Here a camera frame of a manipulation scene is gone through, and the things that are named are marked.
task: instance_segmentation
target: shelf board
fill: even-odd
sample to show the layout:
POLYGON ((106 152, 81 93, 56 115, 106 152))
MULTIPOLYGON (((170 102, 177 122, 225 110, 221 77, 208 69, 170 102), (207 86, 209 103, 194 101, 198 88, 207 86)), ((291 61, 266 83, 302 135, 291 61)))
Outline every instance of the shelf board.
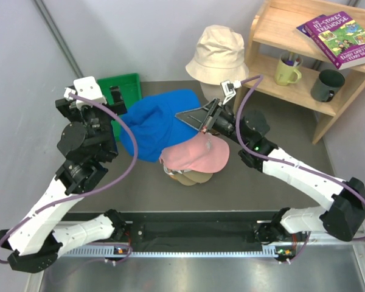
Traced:
MULTIPOLYGON (((308 15, 269 7, 254 33, 253 41, 331 63, 313 40, 296 29, 311 19, 308 15)), ((351 69, 365 73, 365 64, 351 69)))
MULTIPOLYGON (((249 76, 259 74, 264 76, 262 82, 258 85, 258 91, 332 117, 335 116, 336 109, 338 108, 335 97, 331 102, 325 103, 317 102, 310 95, 310 90, 318 77, 318 71, 309 68, 300 68, 302 78, 299 82, 289 84, 288 86, 280 86, 274 81, 277 63, 278 59, 276 58, 258 54, 255 62, 249 67, 249 76)), ((250 88, 254 82, 255 80, 244 85, 250 88)))

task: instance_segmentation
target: yellow-green mug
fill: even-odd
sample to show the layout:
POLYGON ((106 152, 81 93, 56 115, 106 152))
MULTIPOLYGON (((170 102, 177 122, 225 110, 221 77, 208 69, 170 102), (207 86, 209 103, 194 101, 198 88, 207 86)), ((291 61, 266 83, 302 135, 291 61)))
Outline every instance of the yellow-green mug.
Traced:
POLYGON ((303 59, 291 52, 284 52, 280 56, 279 64, 277 65, 274 81, 281 86, 286 86, 290 83, 296 83, 302 78, 299 71, 303 59))

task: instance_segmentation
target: book cover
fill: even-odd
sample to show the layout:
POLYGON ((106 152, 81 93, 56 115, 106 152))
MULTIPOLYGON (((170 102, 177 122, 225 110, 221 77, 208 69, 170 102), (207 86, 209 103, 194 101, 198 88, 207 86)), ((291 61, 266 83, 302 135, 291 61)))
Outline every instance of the book cover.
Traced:
MULTIPOLYGON (((318 17, 316 17, 316 18, 314 18, 314 19, 312 19, 312 20, 316 20, 316 19, 318 19, 318 18, 322 18, 322 17, 325 17, 325 14, 321 14, 321 15, 319 15, 318 17)), ((304 25, 305 25, 305 23, 303 23, 302 25, 300 25, 300 26, 297 26, 296 27, 296 29, 298 30, 298 31, 300 31, 301 33, 303 33, 304 35, 306 35, 307 37, 311 37, 311 35, 305 30, 305 28, 304 28, 304 25)))
POLYGON ((346 12, 313 19, 304 27, 336 68, 365 64, 365 30, 346 12))

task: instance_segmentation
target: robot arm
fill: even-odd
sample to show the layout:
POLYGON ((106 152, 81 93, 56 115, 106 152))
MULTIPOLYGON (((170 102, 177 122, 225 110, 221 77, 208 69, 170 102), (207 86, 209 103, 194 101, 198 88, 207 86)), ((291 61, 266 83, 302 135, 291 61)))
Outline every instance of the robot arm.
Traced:
MULTIPOLYGON (((66 88, 65 99, 55 102, 59 112, 70 121, 57 144, 66 160, 40 200, 26 215, 25 218, 30 219, 2 245, 3 248, 13 251, 8 257, 13 270, 37 273, 73 248, 96 240, 118 240, 125 230, 126 223, 115 210, 109 210, 82 224, 63 229, 55 228, 71 207, 82 198, 59 203, 38 212, 43 206, 57 200, 76 197, 94 189, 108 171, 100 163, 111 162, 118 155, 111 118, 98 108, 72 100, 68 95, 70 92, 80 92, 87 99, 106 105, 106 99, 94 77, 75 80, 74 86, 66 88)), ((114 106, 106 106, 116 112, 114 106)), ((0 239, 7 232, 1 230, 0 239)))
MULTIPOLYGON (((234 82, 234 86, 235 84, 240 86, 240 82, 234 82)), ((236 143, 239 143, 236 123, 239 123, 243 143, 259 156, 242 149, 238 153, 242 161, 250 168, 279 178, 299 189, 320 205, 306 209, 281 209, 271 223, 260 225, 256 232, 257 238, 261 242, 273 242, 300 231, 325 231, 340 240, 351 241, 365 219, 365 206, 333 180, 347 184, 365 199, 364 184, 356 178, 345 181, 326 175, 287 154, 265 138, 269 126, 263 114, 258 111, 247 111, 236 121, 226 104, 235 95, 234 86, 230 85, 230 82, 221 84, 226 96, 225 102, 214 99, 201 108, 178 113, 176 117, 198 131, 214 129, 236 143), (291 163, 283 164, 268 158, 291 163), (304 169, 318 172, 321 176, 304 169)))

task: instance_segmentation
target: pink cap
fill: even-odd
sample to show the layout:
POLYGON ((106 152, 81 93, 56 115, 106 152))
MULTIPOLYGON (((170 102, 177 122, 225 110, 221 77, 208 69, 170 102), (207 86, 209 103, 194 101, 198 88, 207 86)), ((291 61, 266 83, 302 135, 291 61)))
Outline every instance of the pink cap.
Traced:
POLYGON ((183 143, 163 149, 160 160, 168 169, 215 173, 226 166, 230 149, 226 141, 198 133, 183 143))

